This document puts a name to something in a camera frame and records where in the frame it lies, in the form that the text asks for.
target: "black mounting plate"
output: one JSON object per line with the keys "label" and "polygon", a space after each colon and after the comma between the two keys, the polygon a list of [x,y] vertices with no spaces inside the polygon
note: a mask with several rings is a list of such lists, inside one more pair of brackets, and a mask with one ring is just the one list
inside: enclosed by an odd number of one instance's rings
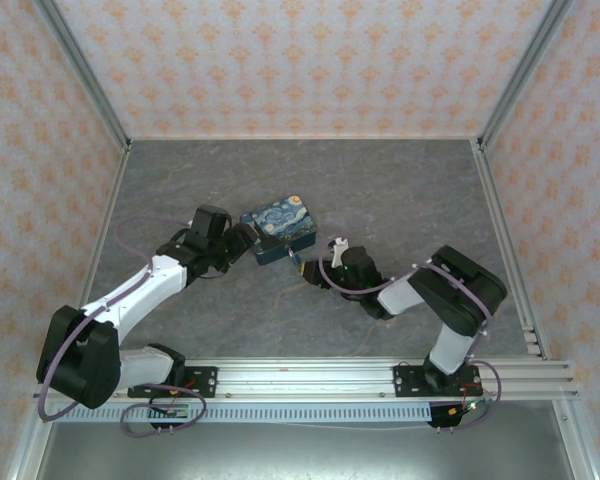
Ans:
{"label": "black mounting plate", "polygon": [[[199,393],[204,398],[215,398],[216,387],[218,386],[218,368],[217,367],[184,367],[186,387]],[[143,386],[131,387],[127,390],[129,398],[172,398],[173,395],[168,390],[158,390],[146,388]],[[186,393],[180,394],[180,397],[190,397]]]}
{"label": "black mounting plate", "polygon": [[[442,392],[436,392],[425,380],[422,365],[399,364],[393,367],[396,397],[462,397],[464,395],[462,384],[481,384],[481,382],[478,367],[463,365],[453,385]],[[468,397],[481,397],[482,393],[480,387],[467,387]]]}

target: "wallpaper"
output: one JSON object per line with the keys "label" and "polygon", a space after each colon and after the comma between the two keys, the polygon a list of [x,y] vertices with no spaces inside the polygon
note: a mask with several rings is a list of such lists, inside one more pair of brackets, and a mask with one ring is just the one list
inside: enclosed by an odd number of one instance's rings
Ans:
{"label": "wallpaper", "polygon": [[600,447],[600,0],[576,0],[489,157],[551,352],[577,361]]}
{"label": "wallpaper", "polygon": [[50,316],[79,296],[119,156],[33,2],[0,2],[0,480]]}
{"label": "wallpaper", "polygon": [[138,137],[476,136],[549,0],[60,0]]}

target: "orange floral pattern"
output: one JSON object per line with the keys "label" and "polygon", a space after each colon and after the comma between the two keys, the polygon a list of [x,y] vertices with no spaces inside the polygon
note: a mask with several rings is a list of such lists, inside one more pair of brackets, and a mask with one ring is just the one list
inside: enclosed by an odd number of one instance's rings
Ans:
{"label": "orange floral pattern", "polygon": [[136,3],[59,1],[127,133],[195,138],[476,136],[551,2]]}
{"label": "orange floral pattern", "polygon": [[80,293],[119,156],[34,2],[0,2],[0,479],[49,318]]}
{"label": "orange floral pattern", "polygon": [[600,447],[600,0],[574,4],[489,156],[552,353],[577,361]]}

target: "marble-patterned floor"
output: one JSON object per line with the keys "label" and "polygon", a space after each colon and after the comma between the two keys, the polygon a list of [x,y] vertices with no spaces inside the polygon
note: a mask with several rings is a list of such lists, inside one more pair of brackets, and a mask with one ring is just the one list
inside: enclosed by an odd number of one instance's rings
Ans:
{"label": "marble-patterned floor", "polygon": [[[190,220],[208,203],[234,220],[299,195],[318,226],[318,242],[345,235],[364,245],[386,276],[400,275],[449,244],[498,275],[504,264],[471,146],[463,140],[219,140],[134,142],[111,225],[159,214]],[[125,239],[148,252],[177,230],[127,225]],[[305,258],[315,258],[315,247]],[[142,266],[110,228],[91,299]],[[441,322],[420,305],[373,320],[333,291],[308,285],[290,260],[260,267],[249,252],[222,278],[196,281],[168,299],[123,347],[165,344],[197,356],[425,356]],[[526,353],[511,296],[479,355]]]}

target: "starry night box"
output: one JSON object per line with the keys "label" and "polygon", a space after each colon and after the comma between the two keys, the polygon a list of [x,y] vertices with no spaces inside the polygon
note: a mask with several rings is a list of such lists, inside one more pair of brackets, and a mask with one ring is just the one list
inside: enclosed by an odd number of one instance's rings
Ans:
{"label": "starry night box", "polygon": [[253,253],[267,265],[316,243],[316,224],[297,195],[259,208],[240,217],[258,232]]}

